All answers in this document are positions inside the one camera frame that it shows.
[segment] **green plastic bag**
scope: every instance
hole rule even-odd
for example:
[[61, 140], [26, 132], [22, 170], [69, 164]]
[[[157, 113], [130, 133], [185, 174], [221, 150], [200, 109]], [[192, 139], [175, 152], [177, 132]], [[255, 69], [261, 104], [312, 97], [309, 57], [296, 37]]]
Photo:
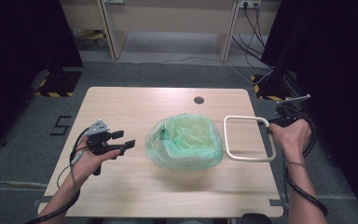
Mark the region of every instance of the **green plastic bag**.
[[206, 116], [181, 114], [159, 121], [145, 139], [147, 155], [171, 170], [205, 170], [223, 159], [220, 133]]

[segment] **person's left hand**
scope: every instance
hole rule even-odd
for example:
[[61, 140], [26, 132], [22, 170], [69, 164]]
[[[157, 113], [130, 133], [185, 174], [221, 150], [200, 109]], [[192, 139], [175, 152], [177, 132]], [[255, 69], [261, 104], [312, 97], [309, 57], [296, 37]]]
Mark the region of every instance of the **person's left hand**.
[[[87, 147], [87, 136], [83, 136], [77, 145], [76, 149], [80, 149], [82, 147]], [[76, 183], [83, 184], [90, 175], [92, 175], [95, 170], [104, 162], [110, 159], [113, 159], [114, 157], [118, 156], [120, 154], [120, 150], [112, 150], [109, 152], [104, 153], [103, 155], [94, 155], [92, 152], [90, 152], [87, 148], [82, 149], [83, 155], [80, 157], [80, 159], [75, 163], [73, 166], [72, 172], [74, 173], [74, 177], [76, 180]]]

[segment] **black cable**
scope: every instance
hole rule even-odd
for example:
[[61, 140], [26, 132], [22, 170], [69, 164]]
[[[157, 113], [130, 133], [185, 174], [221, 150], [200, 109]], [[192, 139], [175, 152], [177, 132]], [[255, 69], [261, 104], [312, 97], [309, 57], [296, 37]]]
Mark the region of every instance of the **black cable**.
[[[296, 109], [293, 109], [291, 107], [284, 106], [284, 105], [279, 106], [279, 107], [283, 108], [283, 109], [290, 110], [290, 111], [298, 114], [302, 119], [304, 119], [310, 125], [310, 130], [311, 130], [310, 142], [308, 143], [307, 147], [303, 151], [303, 157], [305, 158], [308, 154], [310, 154], [310, 151], [313, 149], [313, 146], [315, 145], [315, 142], [316, 142], [316, 127], [315, 127], [312, 119], [309, 116], [307, 116], [306, 114], [304, 114]], [[320, 201], [318, 201], [317, 199], [315, 199], [314, 197], [312, 197], [310, 194], [308, 194], [306, 191], [304, 191], [302, 188], [300, 188], [295, 182], [293, 182], [293, 180], [289, 177], [289, 171], [287, 169], [287, 166], [285, 166], [285, 163], [283, 164], [283, 167], [284, 167], [284, 179], [290, 185], [290, 187], [292, 187], [293, 190], [295, 190], [299, 195], [301, 195], [302, 197], [307, 199], [309, 202], [316, 205], [324, 213], [324, 216], [326, 217], [328, 214], [328, 210], [324, 206], [324, 204], [321, 203]], [[287, 201], [287, 189], [286, 189], [285, 185], [284, 185], [284, 189], [285, 189], [285, 196], [286, 196], [286, 201]]]
[[[68, 167], [71, 167], [72, 178], [74, 179], [74, 190], [76, 191], [76, 182], [75, 182], [75, 178], [74, 178], [74, 173], [72, 172], [73, 165], [72, 165], [71, 161], [72, 161], [72, 159], [74, 158], [75, 154], [76, 154], [79, 150], [85, 148], [85, 147], [82, 147], [82, 148], [76, 150], [76, 147], [77, 147], [77, 145], [78, 145], [78, 143], [79, 143], [81, 137], [83, 136], [83, 134], [84, 134], [88, 129], [89, 129], [89, 128], [85, 129], [85, 130], [78, 136], [78, 138], [76, 139], [75, 144], [74, 144], [74, 147], [72, 148], [72, 152], [71, 152], [71, 155], [70, 155], [70, 160], [69, 160], [70, 164], [69, 164], [68, 166], [66, 166], [66, 167], [62, 170], [62, 172], [60, 173], [60, 175], [59, 175], [59, 177], [58, 177], [58, 179], [57, 179], [57, 187], [58, 187], [58, 188], [60, 188], [60, 186], [59, 186], [59, 179], [60, 179], [62, 173], [63, 173]], [[45, 215], [45, 216], [38, 217], [38, 218], [35, 218], [35, 219], [31, 220], [31, 221], [28, 221], [28, 222], [26, 222], [25, 224], [34, 224], [34, 223], [44, 222], [44, 221], [46, 221], [46, 220], [49, 220], [49, 219], [51, 219], [51, 218], [54, 218], [54, 217], [58, 216], [59, 214], [61, 214], [61, 213], [65, 212], [65, 211], [67, 211], [69, 208], [71, 208], [71, 207], [77, 202], [77, 200], [78, 200], [78, 198], [79, 198], [79, 196], [80, 196], [80, 189], [79, 189], [77, 192], [75, 192], [74, 195], [75, 195], [74, 198], [72, 198], [72, 200], [71, 200], [68, 204], [66, 204], [64, 207], [58, 209], [58, 210], [55, 211], [55, 212], [52, 212], [52, 213], [50, 213], [50, 214], [47, 214], [47, 215]]]
[[253, 66], [251, 63], [249, 63], [249, 60], [248, 60], [248, 52], [249, 52], [249, 46], [251, 45], [254, 36], [255, 36], [255, 32], [253, 32], [252, 37], [251, 37], [251, 39], [249, 40], [249, 44], [247, 45], [247, 49], [246, 49], [246, 51], [245, 51], [245, 59], [246, 59], [246, 62], [247, 62], [249, 65], [251, 65], [251, 67], [253, 67], [253, 68], [255, 68], [255, 66]]
[[49, 219], [52, 219], [52, 218], [58, 216], [59, 214], [67, 211], [70, 207], [72, 207], [72, 205], [74, 205], [77, 202], [77, 199], [79, 198], [79, 196], [80, 196], [80, 190], [77, 192], [75, 197], [68, 204], [66, 204], [64, 207], [60, 208], [59, 210], [57, 210], [55, 212], [47, 214], [45, 216], [38, 217], [38, 218], [35, 218], [35, 219], [31, 220], [31, 221], [28, 221], [25, 224], [41, 223], [41, 222], [44, 222], [46, 220], [49, 220]]
[[324, 213], [324, 216], [327, 217], [328, 210], [324, 206], [324, 204], [321, 203], [316, 198], [312, 197], [312, 195], [308, 194], [305, 190], [300, 188], [298, 185], [296, 185], [295, 182], [293, 182], [293, 180], [290, 179], [289, 171], [288, 171], [287, 167], [284, 170], [284, 178], [286, 179], [287, 183], [290, 185], [290, 187], [292, 187], [293, 190], [295, 190], [299, 195], [303, 196], [305, 199], [307, 199], [311, 203], [315, 204]]
[[256, 53], [259, 53], [259, 54], [263, 54], [262, 52], [258, 51], [257, 49], [253, 49], [251, 46], [247, 45], [245, 43], [245, 41], [242, 39], [241, 35], [238, 35], [238, 37], [240, 38], [242, 44], [244, 44], [246, 46], [246, 48], [249, 48], [251, 49], [252, 51], [255, 51]]
[[260, 7], [258, 6], [258, 4], [255, 5], [255, 28], [258, 29], [258, 34], [260, 35], [260, 43], [261, 45], [263, 45], [263, 47], [266, 47], [266, 44], [264, 43], [263, 40], [263, 36], [261, 35], [261, 31], [260, 31], [260, 23], [258, 22], [258, 18], [260, 16]]
[[256, 58], [258, 61], [260, 61], [260, 58], [259, 58], [257, 55], [253, 54], [251, 51], [247, 50], [247, 49], [244, 48], [240, 43], [238, 43], [237, 39], [236, 39], [234, 36], [232, 36], [231, 38], [232, 38], [232, 39], [234, 40], [234, 42], [238, 45], [238, 47], [241, 48], [241, 50], [243, 50], [243, 51], [249, 53], [252, 57], [254, 57], [254, 58]]
[[98, 40], [103, 40], [103, 38], [98, 38], [98, 39], [95, 39], [95, 40], [94, 40], [94, 43], [97, 45], [97, 48], [98, 48], [98, 49], [107, 49], [107, 48], [109, 48], [109, 46], [103, 46], [103, 47], [101, 47], [101, 46], [98, 44]]
[[293, 77], [293, 73], [294, 72], [287, 70], [287, 72], [285, 73], [286, 75], [283, 76], [284, 86], [292, 96], [299, 97], [304, 94], [299, 91], [299, 87], [296, 84], [295, 78]]
[[[284, 162], [286, 159], [284, 158], [283, 155], [283, 171], [286, 170], [286, 162]], [[289, 194], [287, 193], [287, 185], [286, 182], [283, 181], [283, 192], [284, 192], [284, 199], [286, 201], [286, 204], [289, 204]], [[286, 207], [286, 213], [287, 215], [289, 215], [289, 207]]]
[[260, 41], [261, 45], [263, 45], [263, 47], [265, 48], [266, 46], [264, 45], [264, 42], [258, 36], [256, 29], [254, 28], [251, 20], [249, 19], [248, 13], [246, 13], [246, 8], [245, 8], [244, 12], [245, 12], [246, 19], [248, 20], [249, 24], [251, 24], [251, 27], [252, 27], [252, 30], [254, 31], [255, 36], [257, 37], [258, 41]]

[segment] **metal handle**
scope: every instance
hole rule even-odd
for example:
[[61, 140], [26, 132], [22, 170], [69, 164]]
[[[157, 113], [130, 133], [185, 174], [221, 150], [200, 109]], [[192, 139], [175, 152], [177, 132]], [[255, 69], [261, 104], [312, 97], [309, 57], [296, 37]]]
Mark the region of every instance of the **metal handle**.
[[248, 117], [248, 116], [227, 116], [225, 117], [225, 120], [223, 122], [223, 126], [224, 126], [224, 132], [225, 132], [225, 151], [227, 153], [227, 155], [234, 161], [255, 161], [255, 162], [272, 162], [273, 160], [275, 160], [276, 156], [277, 156], [277, 151], [276, 151], [276, 147], [274, 144], [274, 138], [272, 136], [272, 133], [268, 134], [269, 137], [269, 141], [271, 143], [271, 148], [272, 148], [272, 156], [271, 157], [266, 157], [266, 158], [252, 158], [252, 157], [238, 157], [238, 156], [234, 156], [231, 154], [231, 152], [229, 151], [229, 147], [228, 147], [228, 140], [227, 140], [227, 120], [228, 119], [251, 119], [251, 120], [258, 120], [258, 121], [262, 121], [266, 127], [269, 126], [269, 122], [266, 119], [260, 118], [260, 117]]

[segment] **person's right hand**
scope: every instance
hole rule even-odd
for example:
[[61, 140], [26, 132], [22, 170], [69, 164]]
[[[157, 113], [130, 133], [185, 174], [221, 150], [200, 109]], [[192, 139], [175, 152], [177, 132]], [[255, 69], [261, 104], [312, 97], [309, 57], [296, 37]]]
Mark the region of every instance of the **person's right hand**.
[[283, 149], [284, 156], [289, 161], [303, 161], [302, 152], [310, 141], [310, 125], [299, 119], [283, 128], [277, 124], [270, 124], [269, 129], [274, 134], [275, 142]]
[[[87, 147], [87, 140], [88, 137], [83, 136], [76, 149]], [[88, 148], [82, 150], [84, 150], [83, 155], [74, 165], [72, 171], [74, 172], [76, 182], [80, 184], [84, 183], [104, 161], [111, 160], [121, 153], [119, 149], [116, 149], [108, 151], [103, 155], [94, 155]]]

